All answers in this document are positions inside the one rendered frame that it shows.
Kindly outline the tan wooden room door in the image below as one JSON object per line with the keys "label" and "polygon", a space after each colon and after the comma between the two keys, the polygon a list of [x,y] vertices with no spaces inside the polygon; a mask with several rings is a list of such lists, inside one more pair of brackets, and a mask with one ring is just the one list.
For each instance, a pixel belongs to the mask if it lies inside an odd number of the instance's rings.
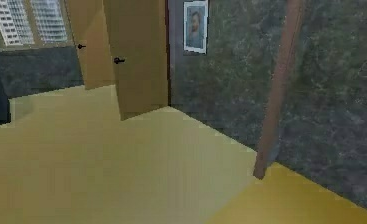
{"label": "tan wooden room door", "polygon": [[115,81],[103,0],[65,0],[86,89]]}
{"label": "tan wooden room door", "polygon": [[120,118],[168,104],[166,0],[104,0]]}

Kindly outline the white framed portrait picture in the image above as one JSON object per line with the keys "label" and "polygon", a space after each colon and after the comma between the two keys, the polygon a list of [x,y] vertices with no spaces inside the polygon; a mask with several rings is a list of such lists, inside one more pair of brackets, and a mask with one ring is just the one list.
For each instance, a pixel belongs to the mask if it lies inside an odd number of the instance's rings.
{"label": "white framed portrait picture", "polygon": [[207,52],[208,1],[186,1],[184,11],[184,50],[199,54]]}

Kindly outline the window with city view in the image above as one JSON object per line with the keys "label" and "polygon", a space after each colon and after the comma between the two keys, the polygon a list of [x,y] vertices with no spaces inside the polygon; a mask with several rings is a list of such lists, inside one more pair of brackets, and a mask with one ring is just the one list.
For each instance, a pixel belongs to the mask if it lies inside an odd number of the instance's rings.
{"label": "window with city view", "polygon": [[73,43],[65,0],[0,0],[0,51]]}

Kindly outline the brown wooden post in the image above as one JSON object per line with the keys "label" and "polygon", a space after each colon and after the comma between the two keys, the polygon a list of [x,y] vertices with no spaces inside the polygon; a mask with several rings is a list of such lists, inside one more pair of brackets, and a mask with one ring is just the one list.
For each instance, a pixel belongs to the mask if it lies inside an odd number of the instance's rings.
{"label": "brown wooden post", "polygon": [[306,0],[287,0],[286,16],[253,171],[253,175],[258,179],[264,178],[271,151],[278,139],[278,126],[286,92],[286,82],[293,68],[295,48],[305,8]]}

